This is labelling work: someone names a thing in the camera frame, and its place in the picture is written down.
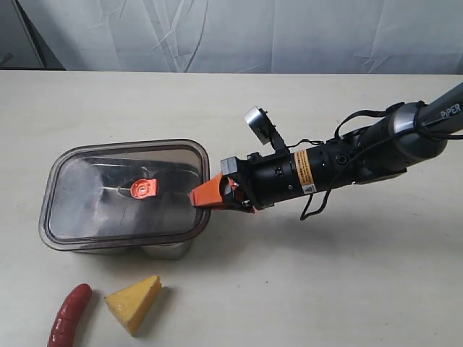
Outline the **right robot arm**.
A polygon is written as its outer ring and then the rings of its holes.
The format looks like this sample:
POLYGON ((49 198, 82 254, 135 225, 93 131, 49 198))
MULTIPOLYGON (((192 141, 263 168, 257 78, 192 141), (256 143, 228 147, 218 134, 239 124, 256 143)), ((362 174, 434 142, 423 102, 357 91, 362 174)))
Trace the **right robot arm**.
POLYGON ((429 104, 400 102, 384 111, 357 111, 345 120, 359 116, 377 122, 346 134, 337 129, 333 138, 312 140, 309 148, 298 150, 286 145, 267 111, 253 107, 245 115, 247 125, 274 152, 223 159, 220 174, 192 190, 192 205, 253 213, 322 192, 320 207, 314 211, 304 207, 300 218, 318 215, 334 189, 395 178, 440 155, 448 141, 461 140, 462 86, 429 104))

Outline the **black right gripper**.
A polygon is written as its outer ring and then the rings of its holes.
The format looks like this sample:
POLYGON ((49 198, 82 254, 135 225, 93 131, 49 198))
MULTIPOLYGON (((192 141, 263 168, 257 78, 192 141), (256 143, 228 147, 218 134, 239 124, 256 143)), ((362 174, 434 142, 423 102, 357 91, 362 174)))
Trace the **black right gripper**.
POLYGON ((192 206, 254 213, 255 208, 327 188, 328 156, 322 146, 267 156, 253 153, 246 160, 236 156, 221 160, 221 172, 192 190, 192 206))

